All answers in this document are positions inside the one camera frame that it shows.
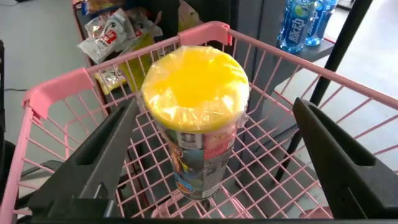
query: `wire grid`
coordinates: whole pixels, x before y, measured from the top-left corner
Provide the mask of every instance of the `wire grid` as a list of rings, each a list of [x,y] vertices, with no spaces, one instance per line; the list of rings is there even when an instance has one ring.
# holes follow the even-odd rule
[[[290,78],[279,86],[279,91],[268,90],[272,79],[277,75],[278,69],[285,62],[281,56],[274,55],[269,50],[258,46],[258,44],[250,43],[244,40],[237,32],[231,32],[233,39],[233,57],[241,63],[247,71],[248,59],[253,52],[261,55],[259,63],[253,68],[254,78],[250,83],[251,97],[257,97],[259,100],[255,106],[249,107],[251,110],[247,112],[248,121],[245,127],[238,130],[234,144],[234,151],[230,157],[228,167],[219,191],[212,197],[203,201],[189,200],[184,197],[177,189],[174,181],[174,173],[170,161],[170,155],[167,142],[156,128],[156,123],[145,108],[136,118],[137,127],[133,129],[130,139],[130,146],[127,149],[126,160],[123,164],[123,171],[116,191],[116,200],[123,217],[142,217],[142,218],[311,218],[315,214],[318,217],[332,218],[330,209],[327,207],[327,201],[322,194],[322,187],[312,169],[312,163],[301,159],[302,154],[306,153],[305,146],[299,147],[293,154],[289,155],[286,148],[289,142],[298,131],[297,127],[293,128],[284,138],[275,135],[284,123],[294,120],[292,116],[292,100],[285,97],[285,92],[294,82],[297,74],[306,70],[304,65],[297,65],[292,72]],[[151,62],[154,62],[161,56],[167,54],[171,50],[179,47],[177,39],[172,39],[159,49],[151,50],[145,55],[149,56]],[[236,52],[246,49],[244,57],[238,58]],[[142,71],[144,66],[142,57],[138,56],[139,64]],[[269,65],[263,65],[265,57],[275,57],[275,66],[270,69],[270,79],[262,86],[258,85],[259,75],[262,69]],[[134,80],[132,68],[128,65],[129,74]],[[93,77],[95,71],[91,70],[90,75]],[[312,75],[312,80],[303,91],[296,96],[308,98],[313,91],[313,87],[321,74]],[[97,88],[89,90],[96,99],[98,105],[95,108],[89,106],[90,102],[84,100],[83,94],[73,96],[80,103],[80,109],[74,108],[74,103],[69,103],[68,99],[60,102],[71,112],[74,119],[65,125],[58,124],[55,119],[48,118],[46,121],[40,121],[32,116],[32,131],[28,136],[30,145],[51,154],[56,160],[64,161],[71,153],[82,143],[84,138],[78,133],[73,133],[74,126],[81,128],[81,133],[88,136],[97,125],[108,115],[108,110],[123,104],[123,101],[137,96],[137,93],[131,93],[131,84],[127,83],[127,88],[119,88],[122,95],[114,95],[115,91],[109,91],[107,96],[111,99],[110,103],[103,104]],[[133,85],[137,88],[137,83],[133,81]],[[347,89],[345,85],[335,84],[336,87],[322,101],[320,108],[324,108],[329,102],[333,101],[342,90]],[[342,117],[335,119],[337,123],[351,117],[352,114],[364,108],[370,102],[374,101],[372,97],[365,97],[363,101],[355,104],[354,107],[347,111]],[[269,106],[264,110],[262,105],[268,102]],[[377,123],[361,133],[354,135],[359,139],[383,126],[393,122],[398,117],[389,116],[385,120]],[[272,126],[264,127],[264,123],[278,117],[276,123]],[[87,120],[94,123],[90,128],[86,124]],[[56,151],[45,146],[44,142],[38,142],[34,139],[35,131],[42,131],[43,134],[59,143],[62,150]],[[381,155],[396,149],[398,144],[378,149],[374,155]],[[48,167],[40,165],[40,162],[28,159],[29,153],[23,158],[25,164],[29,167],[37,167],[44,172],[53,174],[54,171]],[[288,167],[282,164],[291,160]],[[285,175],[281,180],[276,180],[274,175],[277,169],[283,169]],[[19,182],[20,188],[30,189],[34,191],[39,188],[38,185],[29,184],[24,181]],[[28,210],[14,210],[16,214],[28,215]]]

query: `plastic wrap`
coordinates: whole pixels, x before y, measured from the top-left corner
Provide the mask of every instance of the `plastic wrap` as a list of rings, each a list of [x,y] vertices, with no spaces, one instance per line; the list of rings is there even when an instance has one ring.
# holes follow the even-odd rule
[[[183,46],[151,66],[142,95],[151,114],[165,126],[205,133],[242,116],[249,82],[230,55],[213,47]]]
[[[132,24],[148,19],[146,16],[146,9],[143,7],[135,7],[133,9],[127,10],[126,14],[130,18]]]
[[[151,66],[141,90],[169,145],[178,189],[193,200],[211,197],[243,125],[244,70],[212,47],[181,47]]]
[[[142,24],[144,25],[144,27],[135,28],[136,38],[127,41],[127,44],[124,45],[125,49],[119,55],[128,54],[135,50],[150,46],[155,43],[154,37],[163,35],[162,29],[156,26],[156,24],[160,21],[161,12],[158,13],[155,23],[148,21],[146,17],[143,18],[144,20],[142,21]],[[130,83],[132,92],[137,92],[141,89],[145,73],[148,72],[150,65],[152,65],[152,58],[150,54],[141,55],[140,58],[141,62],[138,60],[138,58],[134,58],[128,60],[127,62],[121,63],[119,66],[120,69],[124,72],[124,74],[131,74],[131,75],[126,75],[126,78]]]

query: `gray floor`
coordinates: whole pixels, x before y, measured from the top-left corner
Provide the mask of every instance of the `gray floor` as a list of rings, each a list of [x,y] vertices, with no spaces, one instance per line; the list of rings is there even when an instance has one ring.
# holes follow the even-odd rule
[[[13,0],[0,0],[0,4],[13,4],[13,2]],[[398,98],[398,70],[394,67],[394,63],[398,47],[394,43],[398,35],[396,29],[398,16],[395,13],[397,8],[398,1],[395,0],[374,1],[338,69],[340,75],[396,98]],[[337,38],[346,16],[347,12],[336,10],[326,30],[328,37]],[[0,39],[6,46],[6,88],[30,88],[64,72],[86,66],[83,54],[76,47],[80,40],[69,0],[33,0],[11,7],[0,6],[0,21]],[[324,66],[326,60],[327,58],[323,58],[317,64]],[[294,100],[309,86],[314,77],[314,74],[305,70],[298,73],[286,90],[285,97]],[[281,90],[282,87],[283,85],[278,86],[277,89]],[[327,95],[337,88],[337,85],[332,84]],[[6,139],[14,143],[17,142],[21,128],[23,95],[22,92],[14,91],[8,91],[5,95]],[[364,99],[365,97],[352,91],[343,90],[325,107],[325,111],[332,118],[338,119]],[[65,112],[64,107],[65,105],[55,105],[51,108],[54,119],[60,124],[65,124],[73,117]],[[341,125],[350,134],[356,135],[394,115],[394,111],[389,108],[370,103]],[[372,152],[395,145],[397,143],[394,142],[396,139],[394,127],[397,125],[396,121],[392,122],[360,138],[359,141]],[[79,126],[71,127],[70,132],[81,138],[85,136]],[[63,146],[54,140],[46,140],[42,144],[47,144],[46,146],[52,149],[60,147],[63,150]],[[27,156],[37,162],[53,159],[34,150]],[[310,161],[305,151],[297,156],[304,162]],[[379,158],[392,169],[398,169],[396,162],[398,153],[389,152]],[[319,189],[311,191],[312,195],[322,198]],[[300,200],[304,200],[303,206],[306,204],[308,208],[312,206],[305,202],[305,198]],[[299,211],[292,208],[289,214],[291,217],[297,217]]]

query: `shopping cart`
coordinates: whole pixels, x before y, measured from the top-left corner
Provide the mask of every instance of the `shopping cart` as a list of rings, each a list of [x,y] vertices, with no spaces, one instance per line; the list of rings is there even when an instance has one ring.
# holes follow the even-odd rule
[[[153,62],[165,55],[167,49],[176,49],[180,45],[206,45],[212,40],[221,42],[223,50],[232,45],[233,57],[236,56],[238,48],[245,48],[246,56],[242,59],[237,58],[243,68],[246,68],[251,53],[261,55],[250,83],[251,97],[259,100],[257,105],[253,106],[254,109],[247,111],[248,121],[237,132],[234,151],[219,191],[208,200],[194,201],[185,198],[176,188],[167,143],[156,129],[148,111],[141,108],[137,114],[132,112],[139,111],[134,108],[134,99],[139,99],[139,94],[128,93],[124,88],[119,88],[122,96],[118,97],[114,94],[115,91],[109,91],[111,102],[104,105],[96,92],[94,74],[98,70],[118,66],[132,58],[139,59],[142,71],[145,72],[142,66],[142,58],[145,56],[149,56]],[[259,86],[257,83],[262,78],[261,68],[269,66],[262,64],[265,57],[274,57],[275,64],[272,65],[270,79],[264,86]],[[272,94],[268,94],[268,86],[283,62],[296,63],[297,67],[288,80],[278,86]],[[126,75],[133,78],[131,68],[129,70],[130,74]],[[297,77],[304,77],[306,81],[297,83]],[[101,217],[110,216],[109,208],[112,205],[109,201],[103,201],[109,197],[115,199],[119,215],[126,218],[333,218],[317,175],[313,171],[305,144],[302,143],[291,155],[286,153],[285,148],[298,129],[286,138],[274,137],[286,125],[290,126],[291,122],[294,122],[291,102],[297,96],[307,98],[320,77],[331,80],[333,84],[319,108],[366,148],[371,149],[371,153],[387,166],[396,169],[397,163],[391,158],[396,156],[394,149],[398,144],[390,143],[393,139],[391,136],[394,136],[391,130],[395,130],[393,125],[398,118],[398,100],[231,30],[224,23],[209,22],[131,54],[91,68],[66,73],[30,89],[22,103],[25,115],[1,204],[1,223],[10,223],[16,215],[31,215],[27,208],[14,209],[16,198],[18,195],[21,196],[22,192],[28,194],[37,190],[48,179],[45,177],[37,181],[23,181],[20,178],[22,171],[37,167],[42,172],[53,174],[54,170],[40,163],[49,157],[59,161],[67,160],[87,136],[92,137],[90,134],[98,126],[105,125],[101,124],[102,121],[109,121],[106,119],[108,115],[115,117],[115,114],[123,113],[117,107],[125,107],[124,110],[134,116],[134,122],[132,131],[125,133],[129,142],[128,147],[122,149],[125,156],[120,178],[117,176],[119,182],[116,193],[107,192],[102,188],[98,188],[96,192],[98,195],[101,191],[102,200],[98,199],[97,203],[103,205],[104,213]],[[353,100],[346,102],[347,95]],[[70,112],[71,120],[65,121],[68,119],[67,116],[53,113],[53,110],[59,111],[60,108]],[[107,113],[107,108],[111,108],[111,114]],[[377,114],[375,111],[382,110],[386,112],[368,118],[369,111]],[[262,117],[254,118],[255,113],[262,114]],[[65,174],[65,178],[71,180],[70,186],[79,180],[72,174],[85,172],[94,160],[82,162],[77,168],[74,167],[75,170]],[[288,167],[282,166],[286,160],[292,161]],[[110,171],[117,164],[105,166]],[[274,175],[280,167],[285,171],[285,175],[278,181]],[[109,175],[103,172],[101,176],[108,178]],[[59,182],[63,189],[68,188],[68,183],[63,183],[62,179],[59,179]],[[56,199],[80,197],[60,195],[56,194],[56,191],[52,189],[47,193]],[[92,208],[91,205],[93,206],[89,203],[83,204],[79,209]]]

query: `blue bottle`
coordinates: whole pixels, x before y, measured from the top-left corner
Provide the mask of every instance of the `blue bottle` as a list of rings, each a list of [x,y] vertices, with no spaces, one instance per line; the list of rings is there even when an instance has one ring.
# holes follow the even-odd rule
[[[285,19],[278,47],[289,53],[303,49],[318,0],[286,0]]]
[[[308,31],[305,44],[309,46],[318,45],[325,36],[326,25],[334,13],[338,0],[319,0],[317,10],[314,12],[313,21]]]

